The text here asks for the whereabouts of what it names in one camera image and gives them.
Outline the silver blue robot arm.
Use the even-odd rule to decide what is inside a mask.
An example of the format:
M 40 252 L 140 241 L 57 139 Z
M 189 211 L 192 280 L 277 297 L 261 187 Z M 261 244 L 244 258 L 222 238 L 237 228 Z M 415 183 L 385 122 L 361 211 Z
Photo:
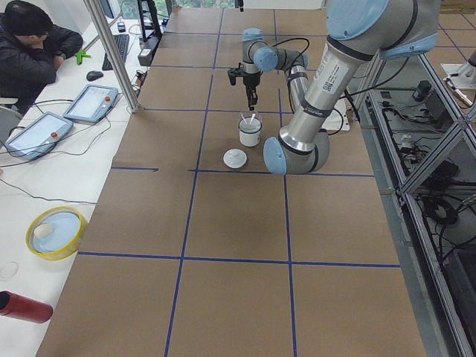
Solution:
M 285 175 L 319 170 L 329 155 L 323 123 L 358 67 L 376 54 L 391 60 L 430 51 L 437 43 L 440 8 L 440 1 L 327 1 L 327 42 L 313 81 L 307 79 L 305 55 L 272 47 L 263 41 L 261 30 L 245 29 L 237 73 L 248 105 L 257 103 L 260 75 L 281 70 L 295 111 L 290 123 L 264 143 L 268 171 Z

